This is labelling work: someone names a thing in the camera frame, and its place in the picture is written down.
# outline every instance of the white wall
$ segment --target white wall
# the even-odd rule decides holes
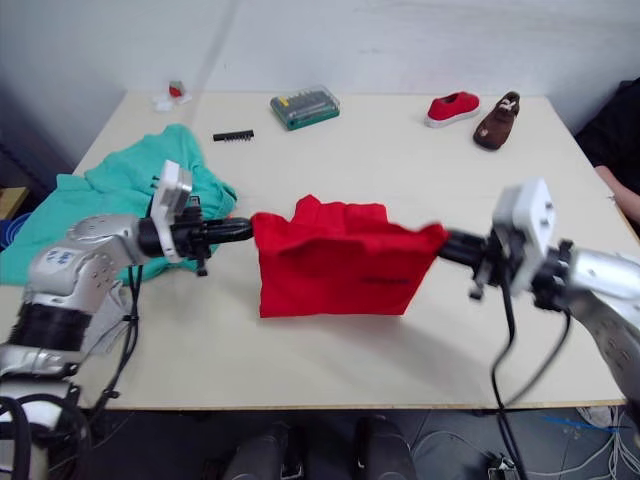
[[[0,86],[72,164],[126,89],[548,95],[640,75],[638,0],[0,0]]]

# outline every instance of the red sneaker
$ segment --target red sneaker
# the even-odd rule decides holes
[[[431,102],[425,123],[428,127],[439,128],[450,123],[471,118],[480,112],[480,99],[467,92],[452,93]]]

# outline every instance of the floor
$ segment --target floor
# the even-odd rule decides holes
[[[309,438],[307,478],[348,479],[355,422],[364,414],[383,414],[401,429],[415,448],[426,433],[447,430],[462,435],[482,450],[504,452],[495,417],[469,411],[294,411],[218,412],[201,414],[111,412],[108,423],[122,427],[93,453],[92,475],[101,479],[199,479],[206,459],[229,452],[243,440],[276,421],[305,427]],[[523,461],[528,471],[554,472],[579,465],[606,443],[609,434],[566,422],[582,422],[574,409],[521,411],[510,414]],[[633,429],[623,438],[640,457],[631,441]],[[550,478],[588,479],[607,473],[610,450],[584,469]],[[436,435],[417,452],[421,480],[486,479],[486,459],[481,453],[449,435]],[[618,480],[638,478],[623,465]]]

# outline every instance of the red cloth bag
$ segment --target red cloth bag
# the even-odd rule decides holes
[[[401,315],[449,237],[440,224],[414,232],[389,223],[384,205],[322,204],[311,195],[291,222],[258,213],[252,223],[261,317]]]

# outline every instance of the brown shoe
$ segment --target brown shoe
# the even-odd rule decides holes
[[[499,149],[509,138],[513,121],[520,111],[520,95],[509,92],[484,117],[473,134],[473,140],[489,150]]]

